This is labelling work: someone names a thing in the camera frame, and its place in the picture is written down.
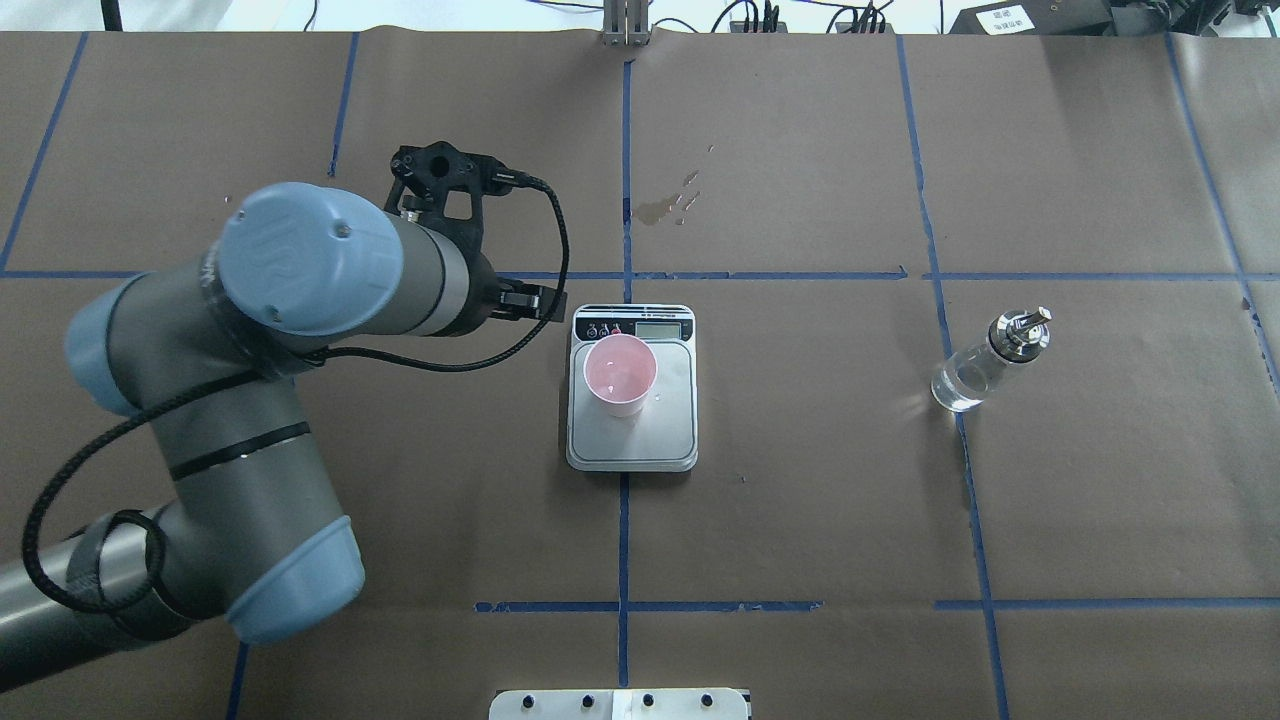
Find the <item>glass sauce dispenser bottle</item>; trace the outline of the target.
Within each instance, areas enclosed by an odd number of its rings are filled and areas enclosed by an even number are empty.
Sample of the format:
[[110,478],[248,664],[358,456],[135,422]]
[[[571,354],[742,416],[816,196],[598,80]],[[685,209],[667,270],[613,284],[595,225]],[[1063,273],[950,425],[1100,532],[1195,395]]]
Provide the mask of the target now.
[[996,316],[974,342],[954,352],[934,373],[934,401],[956,414],[980,406],[1050,347],[1052,319],[1044,306]]

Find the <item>grey digital kitchen scale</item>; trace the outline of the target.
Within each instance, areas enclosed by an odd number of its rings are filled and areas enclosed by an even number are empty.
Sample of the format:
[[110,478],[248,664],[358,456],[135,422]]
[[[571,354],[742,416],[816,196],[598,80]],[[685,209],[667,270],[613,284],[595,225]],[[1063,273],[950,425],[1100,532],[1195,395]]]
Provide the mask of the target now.
[[699,459],[696,320],[678,304],[573,314],[566,460],[580,471],[684,473]]

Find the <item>pink paper cup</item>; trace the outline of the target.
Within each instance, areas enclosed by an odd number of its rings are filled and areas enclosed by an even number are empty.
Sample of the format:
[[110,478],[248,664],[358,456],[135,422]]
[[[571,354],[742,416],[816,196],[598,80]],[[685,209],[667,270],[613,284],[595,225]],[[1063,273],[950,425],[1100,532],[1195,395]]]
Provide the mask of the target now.
[[658,361],[650,345],[625,333],[593,343],[582,365],[582,379],[595,404],[618,418],[643,410],[657,373]]

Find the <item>white pedestal column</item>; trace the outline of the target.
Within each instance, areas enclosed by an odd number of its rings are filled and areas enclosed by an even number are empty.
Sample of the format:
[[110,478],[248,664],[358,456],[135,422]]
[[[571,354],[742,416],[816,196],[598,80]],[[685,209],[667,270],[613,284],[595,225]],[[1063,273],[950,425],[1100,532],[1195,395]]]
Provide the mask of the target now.
[[749,691],[728,687],[502,691],[489,719],[751,719]]

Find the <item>aluminium frame post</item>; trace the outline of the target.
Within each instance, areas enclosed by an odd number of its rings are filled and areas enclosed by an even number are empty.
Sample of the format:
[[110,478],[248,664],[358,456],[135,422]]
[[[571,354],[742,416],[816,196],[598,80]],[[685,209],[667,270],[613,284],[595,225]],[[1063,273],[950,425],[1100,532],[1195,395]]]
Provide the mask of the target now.
[[643,47],[652,40],[648,0],[605,0],[602,5],[602,44],[605,47]]

